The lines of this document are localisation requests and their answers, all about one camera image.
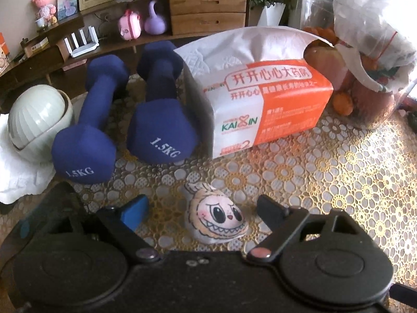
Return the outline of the blue dumbbell right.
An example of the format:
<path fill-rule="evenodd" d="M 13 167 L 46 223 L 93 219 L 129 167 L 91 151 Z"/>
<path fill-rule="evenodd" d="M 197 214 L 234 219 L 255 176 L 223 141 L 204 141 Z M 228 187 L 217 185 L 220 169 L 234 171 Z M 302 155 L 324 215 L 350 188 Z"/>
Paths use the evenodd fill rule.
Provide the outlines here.
<path fill-rule="evenodd" d="M 176 80 L 183 60 L 175 49 L 167 40 L 148 43 L 136 67 L 146 82 L 145 101 L 132 115 L 126 148 L 149 165 L 186 159 L 200 141 L 193 114 L 177 98 Z"/>

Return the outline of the white paper napkin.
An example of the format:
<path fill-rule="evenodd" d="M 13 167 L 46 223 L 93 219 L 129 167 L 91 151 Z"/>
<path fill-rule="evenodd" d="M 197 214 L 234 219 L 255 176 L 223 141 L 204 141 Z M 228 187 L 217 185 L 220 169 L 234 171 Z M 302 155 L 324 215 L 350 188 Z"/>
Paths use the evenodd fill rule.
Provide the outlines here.
<path fill-rule="evenodd" d="M 33 163 L 19 156 L 9 139 L 8 118 L 1 114 L 1 203 L 6 205 L 41 194 L 56 173 L 51 162 Z"/>

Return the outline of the orange tissue pack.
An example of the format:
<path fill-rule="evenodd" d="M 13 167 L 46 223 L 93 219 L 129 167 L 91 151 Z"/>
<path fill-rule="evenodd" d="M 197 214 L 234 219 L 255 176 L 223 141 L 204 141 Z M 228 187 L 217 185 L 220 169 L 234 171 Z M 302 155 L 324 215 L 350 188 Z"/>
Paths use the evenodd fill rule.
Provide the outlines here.
<path fill-rule="evenodd" d="M 211 158 L 313 128 L 332 96 L 304 59 L 319 36 L 286 26 L 246 27 L 176 49 L 187 105 Z"/>

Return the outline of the white wifi router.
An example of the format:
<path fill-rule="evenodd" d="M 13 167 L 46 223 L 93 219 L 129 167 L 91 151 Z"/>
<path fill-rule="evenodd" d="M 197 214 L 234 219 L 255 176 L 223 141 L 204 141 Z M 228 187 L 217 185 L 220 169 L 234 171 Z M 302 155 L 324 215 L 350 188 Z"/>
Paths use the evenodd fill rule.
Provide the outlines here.
<path fill-rule="evenodd" d="M 71 33 L 70 38 L 64 38 L 64 44 L 72 58 L 85 55 L 99 47 L 99 40 L 94 26 L 88 26 L 88 38 L 83 29 L 78 30 L 79 34 Z"/>

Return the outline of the wooden tv cabinet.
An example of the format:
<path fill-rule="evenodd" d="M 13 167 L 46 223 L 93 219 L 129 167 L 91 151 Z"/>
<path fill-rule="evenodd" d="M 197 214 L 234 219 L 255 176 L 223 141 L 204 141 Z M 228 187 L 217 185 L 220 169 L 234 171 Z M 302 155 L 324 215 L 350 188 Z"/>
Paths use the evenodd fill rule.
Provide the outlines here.
<path fill-rule="evenodd" d="M 163 17 L 166 29 L 153 35 L 146 31 L 148 18 L 157 17 L 156 2 L 167 4 L 168 11 Z M 85 26 L 87 11 L 71 16 L 68 21 L 56 24 L 26 43 L 32 47 L 47 39 L 48 43 L 39 52 L 20 64 L 14 64 L 1 74 L 1 97 L 64 66 L 74 64 L 128 47 L 135 47 L 158 40 L 201 37 L 247 26 L 249 20 L 249 0 L 138 0 L 121 2 L 126 8 L 116 22 L 116 33 L 112 33 L 91 52 L 73 57 L 68 43 L 72 35 Z"/>

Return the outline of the purple gourd toy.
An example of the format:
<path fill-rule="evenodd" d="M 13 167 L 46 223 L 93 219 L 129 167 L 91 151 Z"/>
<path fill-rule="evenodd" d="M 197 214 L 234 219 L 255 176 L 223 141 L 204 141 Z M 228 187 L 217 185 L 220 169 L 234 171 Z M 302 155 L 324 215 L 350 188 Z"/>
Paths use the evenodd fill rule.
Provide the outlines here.
<path fill-rule="evenodd" d="M 156 2 L 156 0 L 152 0 L 149 3 L 149 17 L 144 23 L 144 29 L 150 35 L 162 35 L 168 29 L 166 20 L 163 16 L 156 14 Z"/>

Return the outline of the pink teddy bear figure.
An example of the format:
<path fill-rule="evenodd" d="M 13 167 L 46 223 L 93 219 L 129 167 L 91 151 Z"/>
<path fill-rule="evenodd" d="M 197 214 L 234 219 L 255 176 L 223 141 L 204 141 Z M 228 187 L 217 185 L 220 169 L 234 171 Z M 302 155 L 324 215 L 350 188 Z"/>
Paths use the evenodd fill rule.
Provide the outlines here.
<path fill-rule="evenodd" d="M 53 26 L 57 23 L 56 6 L 53 4 L 53 0 L 32 0 L 38 9 L 36 13 L 37 20 L 42 20 L 42 28 Z"/>

